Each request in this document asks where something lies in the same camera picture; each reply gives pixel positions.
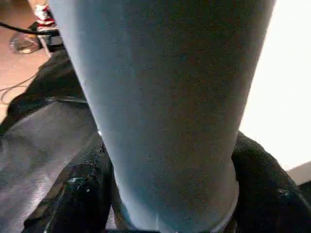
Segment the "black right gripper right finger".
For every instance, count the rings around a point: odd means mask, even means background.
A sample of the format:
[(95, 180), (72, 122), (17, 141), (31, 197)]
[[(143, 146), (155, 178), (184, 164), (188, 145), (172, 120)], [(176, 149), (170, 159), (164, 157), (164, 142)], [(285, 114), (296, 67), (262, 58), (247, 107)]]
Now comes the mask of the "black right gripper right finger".
[(311, 205), (277, 160), (238, 133), (232, 161), (239, 183), (240, 233), (309, 233)]

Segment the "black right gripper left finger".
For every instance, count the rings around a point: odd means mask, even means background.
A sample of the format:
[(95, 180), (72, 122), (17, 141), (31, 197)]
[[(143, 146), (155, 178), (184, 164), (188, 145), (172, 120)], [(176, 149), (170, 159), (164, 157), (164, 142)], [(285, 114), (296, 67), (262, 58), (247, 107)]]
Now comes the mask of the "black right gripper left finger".
[(25, 233), (102, 233), (111, 207), (112, 165), (94, 133), (23, 223)]

